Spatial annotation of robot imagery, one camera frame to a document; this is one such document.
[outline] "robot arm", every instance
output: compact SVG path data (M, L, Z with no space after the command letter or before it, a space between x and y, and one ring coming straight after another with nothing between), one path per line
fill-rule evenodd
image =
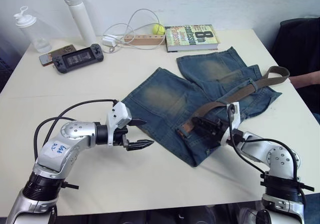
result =
M107 114L106 125L72 121L64 124L59 134L45 143L33 166L30 178L19 192L7 218L7 224L50 223L61 188L78 186L65 182L81 151L95 145L123 146L127 151L145 148L153 143L126 138L126 125L137 126L145 121L132 119L129 109L118 102Z
M256 224L282 224L301 223L304 224L304 204L302 188L314 191L313 188L300 183L297 177L297 168L300 166L299 155L284 146L273 145L270 141L250 133L236 129L240 124L239 103L232 105L232 137L234 145L239 154L255 162L264 163L269 170L261 174L266 187L266 193L262 196L262 204L265 210L257 214ZM212 138L222 146L231 145L229 123L216 118L207 120L202 117L192 119L196 128L201 132L206 131Z

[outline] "brown belt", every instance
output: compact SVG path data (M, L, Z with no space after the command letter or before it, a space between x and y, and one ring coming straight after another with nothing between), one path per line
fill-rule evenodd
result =
M276 77L276 78L268 78L269 73L277 73L280 74L281 77ZM247 97L248 95L256 92L258 89L267 87L270 85L275 85L279 83L283 83L288 77L290 76L289 71L284 68L284 67L279 67L279 66L272 66L269 68L267 73L261 77L258 81L254 82L255 85L249 84L246 87L241 88L239 91L234 93L233 95L229 96L226 98L224 101L226 103L233 103L233 102L238 102L239 100L243 99L244 97ZM212 109L217 108L217 107L222 107L226 106L225 103L221 102L210 102L206 103L205 105L201 106L198 108L192 116L182 125L182 128L184 129L185 132L189 133L192 131L192 129L195 127L192 118L193 117L204 117L208 112L210 112Z

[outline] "power adapter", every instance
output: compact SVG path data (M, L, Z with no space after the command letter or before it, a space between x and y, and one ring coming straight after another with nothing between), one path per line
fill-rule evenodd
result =
M107 36L103 36L102 38L102 44L110 47L115 47L117 45L117 39L118 36L108 34Z

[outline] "person's arm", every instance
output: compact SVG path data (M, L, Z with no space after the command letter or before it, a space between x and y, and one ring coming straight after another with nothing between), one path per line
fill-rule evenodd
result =
M289 79L294 88L302 88L313 84L320 84L320 71L289 77Z

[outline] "white wall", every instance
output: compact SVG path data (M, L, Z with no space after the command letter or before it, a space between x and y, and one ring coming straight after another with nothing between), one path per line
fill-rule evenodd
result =
M97 35L116 22L127 22L139 8L156 12L164 25L208 24L215 29L253 28L267 48L282 20L320 16L320 0L86 0ZM21 6L50 25L50 36L79 35L64 0L0 0L0 37L24 53L28 42L15 27L13 15ZM140 22L146 15L140 15Z

